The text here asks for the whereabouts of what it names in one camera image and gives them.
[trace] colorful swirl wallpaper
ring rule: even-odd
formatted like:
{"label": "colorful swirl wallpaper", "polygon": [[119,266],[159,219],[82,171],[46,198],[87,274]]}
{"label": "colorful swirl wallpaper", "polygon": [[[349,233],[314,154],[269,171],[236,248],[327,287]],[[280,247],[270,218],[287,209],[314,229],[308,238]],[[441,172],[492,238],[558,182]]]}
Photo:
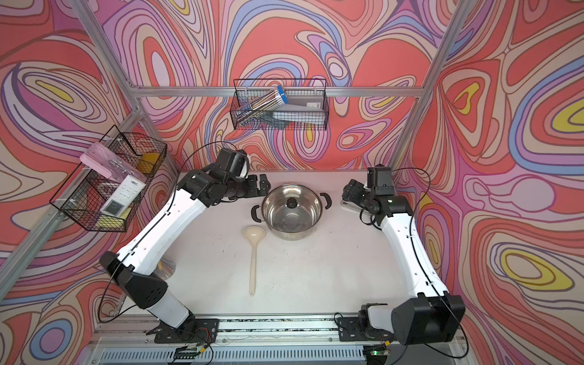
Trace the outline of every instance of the colorful swirl wallpaper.
{"label": "colorful swirl wallpaper", "polygon": [[[0,265],[79,155],[130,109],[66,1],[0,1]],[[128,242],[169,190],[164,169],[125,234],[65,220],[0,303],[0,364],[72,364],[96,324],[102,252]],[[103,314],[117,303],[110,291]]]}
{"label": "colorful swirl wallpaper", "polygon": [[403,160],[481,364],[584,363],[583,90],[583,2],[481,1]]}
{"label": "colorful swirl wallpaper", "polygon": [[[420,86],[455,0],[88,0],[135,86],[324,77]],[[467,303],[481,364],[584,362],[584,2],[478,0],[402,166],[432,176],[419,223]],[[0,1],[0,264],[78,156],[129,113],[68,0]],[[234,131],[229,98],[143,98],[169,153],[226,140],[254,169],[387,163],[411,98],[331,98],[327,131]],[[205,151],[185,169],[209,163]],[[163,166],[123,234],[60,229],[0,303],[0,364],[75,363],[108,276],[100,254],[165,201]],[[412,201],[423,174],[396,175]],[[103,315],[117,303],[110,290]]]}
{"label": "colorful swirl wallpaper", "polygon": [[[237,78],[419,86],[453,9],[427,0],[133,0],[94,13],[135,86],[233,86]],[[142,103],[181,163],[204,143],[228,140],[247,150],[255,169],[328,170],[387,163],[413,99],[333,98],[326,131],[265,132],[234,131],[230,98]]]}

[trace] black wire basket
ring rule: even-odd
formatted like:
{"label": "black wire basket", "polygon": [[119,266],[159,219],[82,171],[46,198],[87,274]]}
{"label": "black wire basket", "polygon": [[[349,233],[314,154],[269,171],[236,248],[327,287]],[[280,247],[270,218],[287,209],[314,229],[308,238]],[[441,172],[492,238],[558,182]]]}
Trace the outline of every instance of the black wire basket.
{"label": "black wire basket", "polygon": [[[239,130],[326,130],[329,120],[329,103],[326,97],[326,79],[235,79],[235,95],[230,114],[234,129]],[[258,108],[254,100],[273,92],[281,86],[295,106],[307,106],[312,110],[288,110]]]}
{"label": "black wire basket", "polygon": [[117,134],[112,138],[108,148],[143,173],[146,176],[146,186],[128,207],[129,213],[125,218],[103,214],[100,209],[120,183],[106,179],[90,169],[80,184],[67,194],[66,187],[73,182],[74,177],[89,169],[83,163],[77,165],[55,192],[50,203],[87,231],[126,232],[152,179],[166,157],[166,143],[141,133],[122,133],[116,126],[113,126],[99,141],[109,141],[107,136],[112,131],[117,131]]}

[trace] beige plastic ladle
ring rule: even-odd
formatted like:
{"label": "beige plastic ladle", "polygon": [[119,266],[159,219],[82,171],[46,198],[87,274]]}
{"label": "beige plastic ladle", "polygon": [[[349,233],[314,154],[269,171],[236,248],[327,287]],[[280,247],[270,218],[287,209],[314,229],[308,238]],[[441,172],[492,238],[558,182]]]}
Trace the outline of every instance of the beige plastic ladle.
{"label": "beige plastic ladle", "polygon": [[253,225],[244,230],[244,238],[248,240],[249,244],[252,245],[252,267],[249,271],[249,295],[253,296],[255,294],[255,258],[258,252],[259,242],[266,235],[266,231],[262,227]]}

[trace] pot handle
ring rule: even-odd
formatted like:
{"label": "pot handle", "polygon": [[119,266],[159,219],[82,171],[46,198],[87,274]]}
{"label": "pot handle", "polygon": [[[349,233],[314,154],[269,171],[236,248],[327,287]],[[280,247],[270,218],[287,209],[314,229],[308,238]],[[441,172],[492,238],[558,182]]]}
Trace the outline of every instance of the pot handle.
{"label": "pot handle", "polygon": [[259,206],[253,206],[252,208],[252,219],[258,223],[261,223],[262,220],[258,218],[258,208]]}
{"label": "pot handle", "polygon": [[326,199],[326,207],[325,209],[328,209],[331,207],[332,205],[332,200],[331,200],[331,196],[327,193],[320,193],[320,196],[324,196]]}

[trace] white device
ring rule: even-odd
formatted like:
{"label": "white device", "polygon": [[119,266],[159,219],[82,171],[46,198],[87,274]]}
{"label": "white device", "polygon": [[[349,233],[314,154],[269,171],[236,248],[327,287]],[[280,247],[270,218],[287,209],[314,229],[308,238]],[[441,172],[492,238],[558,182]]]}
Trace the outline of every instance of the white device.
{"label": "white device", "polygon": [[297,123],[323,124],[325,113],[320,107],[308,107],[284,104],[274,109],[274,119],[294,121]]}
{"label": "white device", "polygon": [[288,104],[322,109],[322,95],[287,95]]}
{"label": "white device", "polygon": [[120,217],[145,186],[146,184],[142,181],[127,175],[100,211],[103,214]]}

